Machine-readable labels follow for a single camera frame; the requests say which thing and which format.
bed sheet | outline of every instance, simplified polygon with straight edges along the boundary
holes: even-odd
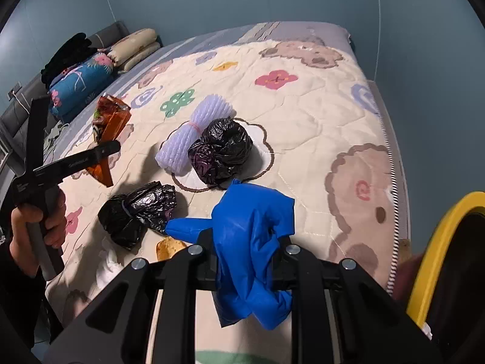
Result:
[[[285,26],[288,38],[275,32]],[[69,213],[65,270],[49,284],[47,296],[64,325],[100,291],[96,271],[106,232],[96,215],[111,195],[159,180],[176,188],[173,217],[210,217],[224,192],[208,189],[192,170],[182,176],[161,170],[154,156],[212,93],[233,106],[255,145],[238,177],[295,199],[292,241],[321,259],[353,257],[392,290],[398,202],[385,129],[365,76],[345,47],[346,31],[336,29],[337,48],[316,29],[305,22],[276,22],[239,29],[239,35],[231,35],[237,39],[224,45],[205,36],[199,46],[180,51],[197,43],[181,42],[160,50],[107,89],[132,107],[132,118],[118,138],[120,153],[110,156],[113,187],[82,172],[61,185]],[[176,94],[186,102],[170,103]],[[170,113],[161,110],[162,104]],[[73,122],[54,157],[88,148],[93,108]],[[156,261],[160,240],[149,230],[132,252],[113,247],[122,265],[135,257]],[[196,358],[202,364],[290,362],[290,325],[287,319],[268,332],[251,316],[222,329],[212,295],[198,292]]]

cartoon bear print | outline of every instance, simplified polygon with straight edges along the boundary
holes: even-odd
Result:
[[[328,259],[356,260],[383,287],[394,245],[391,171],[385,146],[356,145],[338,154],[326,176],[328,207],[341,230]]]
[[[335,67],[338,60],[343,60],[343,56],[336,50],[310,41],[283,41],[273,48],[262,50],[259,54],[262,57],[300,59],[309,67],[323,69]]]

black cloth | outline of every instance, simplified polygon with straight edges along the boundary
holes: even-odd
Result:
[[[45,88],[49,90],[54,78],[63,70],[84,62],[84,60],[98,51],[96,48],[91,48],[90,45],[91,41],[86,38],[84,33],[77,33],[67,40],[44,69],[40,71],[41,81],[45,84]]]

blue plastic bag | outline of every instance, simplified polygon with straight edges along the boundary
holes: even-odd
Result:
[[[195,243],[212,227],[220,265],[220,285],[214,303],[221,326],[251,313],[266,329],[274,329],[291,309],[289,292],[271,290],[271,258],[278,238],[294,234],[294,200],[274,189],[233,180],[212,219],[173,219],[166,233]]]

sleeve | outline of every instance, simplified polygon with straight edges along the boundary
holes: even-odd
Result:
[[[0,244],[0,305],[28,348],[34,345],[45,280],[39,269],[34,278],[25,275],[10,253],[10,241]]]

